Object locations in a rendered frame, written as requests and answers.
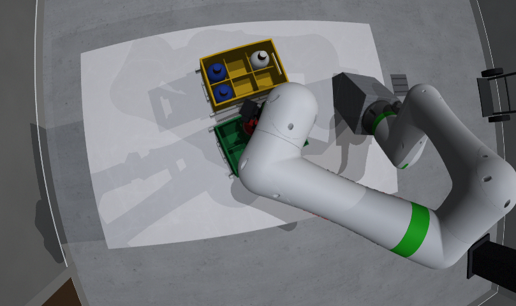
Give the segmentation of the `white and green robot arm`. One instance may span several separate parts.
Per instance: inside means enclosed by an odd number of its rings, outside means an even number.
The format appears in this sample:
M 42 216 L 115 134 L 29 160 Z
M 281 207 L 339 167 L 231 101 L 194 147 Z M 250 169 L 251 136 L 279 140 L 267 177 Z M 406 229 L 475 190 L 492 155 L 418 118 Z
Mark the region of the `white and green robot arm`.
M 247 190 L 320 216 L 435 270 L 454 265 L 516 204 L 516 171 L 429 84 L 414 85 L 403 103 L 373 102 L 362 125 L 399 169 L 418 161 L 429 137 L 452 179 L 452 190 L 437 210 L 363 186 L 303 158 L 301 150 L 318 112 L 313 92 L 296 82 L 276 86 L 262 104 L 245 99 L 240 120 L 249 124 L 258 116 L 238 162 Z

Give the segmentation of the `yellow divided crate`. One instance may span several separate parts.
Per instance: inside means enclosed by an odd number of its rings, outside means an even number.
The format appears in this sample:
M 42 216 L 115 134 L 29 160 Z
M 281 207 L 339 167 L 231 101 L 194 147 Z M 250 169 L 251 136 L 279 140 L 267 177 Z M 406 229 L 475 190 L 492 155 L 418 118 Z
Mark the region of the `yellow divided crate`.
M 270 61 L 266 68 L 253 71 L 249 58 L 258 50 L 266 51 Z M 279 68 L 272 53 L 274 53 Z M 226 78 L 211 85 L 206 73 L 209 66 L 214 63 L 220 63 L 225 66 Z M 264 41 L 257 41 L 202 57 L 200 58 L 200 64 L 201 74 L 204 75 L 202 77 L 203 81 L 206 79 L 205 87 L 209 86 L 206 90 L 207 94 L 211 95 L 210 103 L 214 112 L 243 103 L 245 99 L 251 100 L 264 94 L 268 95 L 273 88 L 283 83 L 281 63 L 275 52 Z M 216 104 L 213 91 L 220 84 L 229 85 L 232 88 L 233 97 Z

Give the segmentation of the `white bottle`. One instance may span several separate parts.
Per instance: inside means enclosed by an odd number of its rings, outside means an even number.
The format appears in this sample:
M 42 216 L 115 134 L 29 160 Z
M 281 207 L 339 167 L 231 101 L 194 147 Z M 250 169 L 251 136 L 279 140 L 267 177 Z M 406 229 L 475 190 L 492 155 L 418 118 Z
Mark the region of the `white bottle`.
M 266 68 L 269 60 L 269 55 L 262 50 L 255 51 L 249 58 L 253 71 Z

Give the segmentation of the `blue bottle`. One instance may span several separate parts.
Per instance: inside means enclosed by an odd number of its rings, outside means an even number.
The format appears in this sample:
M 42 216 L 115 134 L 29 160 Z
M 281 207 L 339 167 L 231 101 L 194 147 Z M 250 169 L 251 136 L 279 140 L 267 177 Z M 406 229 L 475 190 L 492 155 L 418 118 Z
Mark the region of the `blue bottle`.
M 226 68 L 224 65 L 220 63 L 214 63 L 209 66 L 207 70 L 207 78 L 209 79 L 209 83 L 211 85 L 225 80 L 225 77 Z
M 216 104 L 232 99 L 233 91 L 229 85 L 221 84 L 218 85 L 214 91 L 213 95 L 216 101 Z

